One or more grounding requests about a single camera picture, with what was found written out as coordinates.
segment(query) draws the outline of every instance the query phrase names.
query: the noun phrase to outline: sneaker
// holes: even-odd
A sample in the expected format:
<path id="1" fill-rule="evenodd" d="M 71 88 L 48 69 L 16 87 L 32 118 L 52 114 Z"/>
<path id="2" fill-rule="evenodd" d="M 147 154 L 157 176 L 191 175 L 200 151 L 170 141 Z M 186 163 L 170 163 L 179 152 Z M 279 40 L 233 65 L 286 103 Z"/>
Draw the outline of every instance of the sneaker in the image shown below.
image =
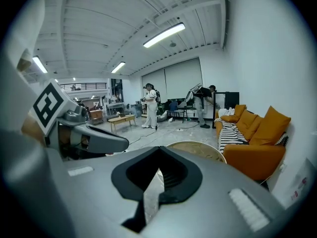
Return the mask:
<path id="1" fill-rule="evenodd" d="M 209 129 L 209 128 L 210 128 L 210 125 L 204 124 L 204 125 L 201 125 L 200 128 Z"/>

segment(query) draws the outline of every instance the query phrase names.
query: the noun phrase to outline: person in white clothes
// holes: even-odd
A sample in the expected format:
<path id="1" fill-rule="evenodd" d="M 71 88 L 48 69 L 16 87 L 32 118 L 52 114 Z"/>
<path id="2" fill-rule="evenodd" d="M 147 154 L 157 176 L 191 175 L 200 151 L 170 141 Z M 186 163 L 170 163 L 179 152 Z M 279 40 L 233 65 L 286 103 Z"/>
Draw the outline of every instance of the person in white clothes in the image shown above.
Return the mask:
<path id="1" fill-rule="evenodd" d="M 148 83 L 145 88 L 148 90 L 148 94 L 143 98 L 144 101 L 147 101 L 147 120 L 145 124 L 142 125 L 143 128 L 149 128 L 151 126 L 153 129 L 156 128 L 158 120 L 157 120 L 157 110 L 158 104 L 156 102 L 157 93 L 154 90 L 154 85 Z"/>

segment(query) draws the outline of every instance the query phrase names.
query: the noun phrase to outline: fluorescent light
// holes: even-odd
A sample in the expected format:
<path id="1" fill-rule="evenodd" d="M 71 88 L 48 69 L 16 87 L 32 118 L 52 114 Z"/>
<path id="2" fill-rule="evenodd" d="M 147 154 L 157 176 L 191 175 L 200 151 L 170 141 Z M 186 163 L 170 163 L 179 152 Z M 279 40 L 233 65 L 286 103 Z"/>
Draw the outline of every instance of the fluorescent light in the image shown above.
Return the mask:
<path id="1" fill-rule="evenodd" d="M 44 65 L 42 64 L 39 57 L 33 57 L 33 61 L 36 63 L 36 65 L 41 69 L 43 73 L 47 73 L 48 71 L 45 69 Z"/>
<path id="2" fill-rule="evenodd" d="M 166 30 L 164 30 L 163 32 L 157 34 L 156 36 L 154 36 L 153 38 L 149 39 L 147 42 L 145 42 L 143 44 L 144 47 L 149 48 L 150 46 L 154 45 L 155 43 L 165 39 L 166 37 L 175 34 L 181 30 L 185 29 L 185 25 L 183 22 L 178 23 L 174 26 L 171 26 L 169 28 L 167 28 Z"/>
<path id="3" fill-rule="evenodd" d="M 125 62 L 122 61 L 116 68 L 114 68 L 114 70 L 111 73 L 116 73 L 124 65 L 125 65 Z"/>

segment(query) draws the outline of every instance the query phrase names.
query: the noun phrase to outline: floor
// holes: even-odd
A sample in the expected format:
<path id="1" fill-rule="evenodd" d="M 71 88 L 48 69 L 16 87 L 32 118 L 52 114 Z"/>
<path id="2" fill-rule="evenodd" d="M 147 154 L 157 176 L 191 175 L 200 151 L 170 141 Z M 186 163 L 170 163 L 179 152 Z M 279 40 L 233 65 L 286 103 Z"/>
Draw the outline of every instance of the floor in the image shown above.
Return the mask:
<path id="1" fill-rule="evenodd" d="M 200 128 L 196 121 L 175 120 L 173 122 L 158 123 L 158 130 L 152 128 L 142 128 L 141 125 L 146 118 L 136 118 L 134 122 L 124 122 L 116 125 L 117 134 L 127 138 L 130 142 L 128 151 L 137 150 L 148 146 L 167 146 L 179 141 L 198 141 L 217 148 L 216 130 Z M 110 123 L 105 122 L 97 125 L 98 128 L 111 131 Z M 144 192 L 145 218 L 148 223 L 159 210 L 158 195 L 164 192 L 164 183 L 160 180 L 158 174 L 153 177 L 147 190 Z"/>
<path id="2" fill-rule="evenodd" d="M 131 126 L 129 122 L 123 122 L 115 126 L 117 134 L 129 140 L 128 151 L 148 146 L 167 146 L 174 142 L 188 140 L 204 142 L 217 148 L 216 130 L 200 128 L 196 121 L 192 120 L 182 123 L 182 120 L 173 122 L 166 120 L 158 122 L 158 130 L 155 132 L 155 129 L 141 127 L 145 120 L 146 118 L 136 118 L 136 125 L 131 121 Z M 211 121 L 207 121 L 207 124 L 212 126 Z M 96 127 L 111 131 L 109 122 L 96 125 Z"/>

